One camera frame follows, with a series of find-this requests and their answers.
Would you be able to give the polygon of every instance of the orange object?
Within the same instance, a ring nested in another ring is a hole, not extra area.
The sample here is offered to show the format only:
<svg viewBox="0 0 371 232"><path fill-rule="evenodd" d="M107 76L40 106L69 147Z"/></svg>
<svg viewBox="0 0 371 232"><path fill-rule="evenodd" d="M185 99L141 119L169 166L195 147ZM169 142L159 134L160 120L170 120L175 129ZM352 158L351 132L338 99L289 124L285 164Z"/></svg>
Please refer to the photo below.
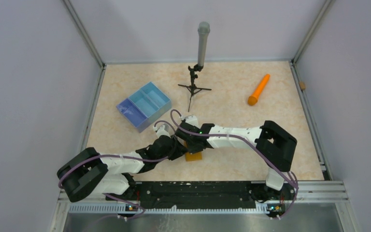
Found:
<svg viewBox="0 0 371 232"><path fill-rule="evenodd" d="M251 96L249 96L248 98L249 105L255 105L258 102L259 95L261 94L262 90L264 90L264 87L267 85L269 79L270 79L269 74L264 76L262 81L259 83L257 89L254 91L254 93Z"/></svg>
<svg viewBox="0 0 371 232"><path fill-rule="evenodd" d="M196 161L196 160L202 160L202 153L201 152L197 152L197 153L194 153L194 154L190 154L190 153L186 153L185 154L185 160L187 162L190 162L190 161Z"/></svg>

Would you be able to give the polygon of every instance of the orange cylinder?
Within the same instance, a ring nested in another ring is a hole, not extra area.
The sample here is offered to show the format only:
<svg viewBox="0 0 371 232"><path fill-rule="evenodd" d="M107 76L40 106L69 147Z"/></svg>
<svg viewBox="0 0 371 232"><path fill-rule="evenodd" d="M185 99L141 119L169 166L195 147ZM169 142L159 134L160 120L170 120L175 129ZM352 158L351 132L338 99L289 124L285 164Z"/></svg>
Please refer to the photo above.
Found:
<svg viewBox="0 0 371 232"><path fill-rule="evenodd" d="M259 95L264 90L264 87L265 87L265 85L267 85L269 79L270 79L269 74L264 76L264 78L261 80L261 82L259 83L259 85L256 88L256 90L254 91L254 93L251 96L249 96L249 98L248 98L248 104L249 105L255 105L258 102Z"/></svg>

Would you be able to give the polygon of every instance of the yellow block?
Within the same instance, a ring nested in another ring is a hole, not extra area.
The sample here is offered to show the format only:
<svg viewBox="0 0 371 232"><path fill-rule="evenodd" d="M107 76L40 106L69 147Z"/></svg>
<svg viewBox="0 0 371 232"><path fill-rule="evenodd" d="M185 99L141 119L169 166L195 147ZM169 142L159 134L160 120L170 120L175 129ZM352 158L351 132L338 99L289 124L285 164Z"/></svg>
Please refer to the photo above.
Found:
<svg viewBox="0 0 371 232"><path fill-rule="evenodd" d="M189 161L196 161L196 160L202 160L202 152L197 152L197 153L194 153L194 154L190 154L190 153L186 153L185 154L185 160L187 162Z"/></svg>

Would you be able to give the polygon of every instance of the wire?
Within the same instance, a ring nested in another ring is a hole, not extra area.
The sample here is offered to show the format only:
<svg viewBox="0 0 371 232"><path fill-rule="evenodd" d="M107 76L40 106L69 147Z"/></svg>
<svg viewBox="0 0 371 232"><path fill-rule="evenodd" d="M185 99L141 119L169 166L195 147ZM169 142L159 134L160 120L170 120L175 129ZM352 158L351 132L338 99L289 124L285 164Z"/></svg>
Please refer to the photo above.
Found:
<svg viewBox="0 0 371 232"><path fill-rule="evenodd" d="M287 210L285 210L285 212L278 216L277 218L279 219L282 219L282 217L284 217L286 215L286 213L288 213L288 211L290 210L292 204L295 202L296 198L297 198L297 195L298 195L298 180L297 180L297 177L295 176L295 174L293 172L288 172L288 177L286 177L271 161L269 161L251 142L249 142L248 140L246 140L244 137L242 136L239 136L239 135L235 135L235 134L199 134L199 133L194 133L194 132L191 132L191 131L188 131L182 127L180 127L180 125L178 123L175 122L174 120L174 117L173 117L173 112L176 112L180 117L182 116L181 113L176 110L176 109L172 109L170 111L170 118L173 122L173 124L180 130L184 131L185 133L188 133L188 134L191 134L191 135L195 135L195 136L201 136L201 137L231 137L231 138L237 138L237 139L240 139L242 140L243 142L245 142L250 148L252 148L272 169L274 169L286 182L288 182L293 188L295 188L296 190L294 190L295 194L294 194L294 198L291 202L291 204L289 204Z"/></svg>
<svg viewBox="0 0 371 232"><path fill-rule="evenodd" d="M139 214L135 214L135 215L133 215L131 217L123 217L123 216L121 216L119 214L109 214L109 215L102 216L101 218L99 218L99 219L91 222L88 226L86 226L86 228L82 232L87 231L90 227L94 226L99 221L102 221L102 220L104 220L106 218L114 218L115 217L115 218L121 218L121 219L124 219L124 220L132 220L132 219L136 219L136 218L140 217L146 211L146 209L144 209L143 207L141 207L139 204L135 204L135 203L132 203L132 202L129 202L129 201L126 201L126 200L117 198L117 197L112 196L112 195L110 195L108 193L103 193L103 195L105 195L106 197L111 198L111 199L113 199L113 200L115 200L117 202L123 202L123 203L126 203L126 204L133 205L133 206L137 207L138 209L140 209L141 212Z"/></svg>
<svg viewBox="0 0 371 232"><path fill-rule="evenodd" d="M143 162L161 162L165 159L168 158L168 156L164 157L164 158L161 158L161 159L141 159L141 158L137 158L137 157L131 157L131 156L121 156L121 155L98 155L98 156L93 156L91 158L88 158L78 164L76 164L76 166L72 167L69 171L67 171L59 180L59 183L57 184L57 186L62 189L63 186L62 186L62 183L63 181L72 173L74 172L76 169L78 169L79 167L89 163L90 161L93 161L93 160L96 160L96 159L99 159L99 158L106 158L106 157L112 157L112 158L125 158L125 159L131 159L131 160L139 160L139 161L143 161Z"/></svg>
<svg viewBox="0 0 371 232"><path fill-rule="evenodd" d="M155 122L155 123L154 123L154 127L156 127L156 125L157 125L158 123L160 123L160 122L162 122L162 123L166 123L167 125L169 125L169 126L171 127L171 129L173 130L173 132L175 133L175 128L172 126L172 124L171 124L170 122L168 122L168 121L165 121L165 120L159 120L159 121Z"/></svg>

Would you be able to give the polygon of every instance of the gray wall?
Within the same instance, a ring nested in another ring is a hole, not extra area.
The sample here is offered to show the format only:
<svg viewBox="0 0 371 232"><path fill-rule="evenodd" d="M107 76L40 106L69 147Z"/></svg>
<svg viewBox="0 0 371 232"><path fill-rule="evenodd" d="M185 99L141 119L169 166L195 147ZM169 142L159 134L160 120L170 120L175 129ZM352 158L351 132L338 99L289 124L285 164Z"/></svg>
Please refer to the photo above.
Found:
<svg viewBox="0 0 371 232"><path fill-rule="evenodd" d="M331 171L371 231L371 1L336 1L299 72Z"/></svg>
<svg viewBox="0 0 371 232"><path fill-rule="evenodd" d="M0 232L47 231L100 69L59 0L0 0Z"/></svg>
<svg viewBox="0 0 371 232"><path fill-rule="evenodd" d="M211 24L207 60L289 59L324 0L71 0L102 59L197 61L200 21Z"/></svg>

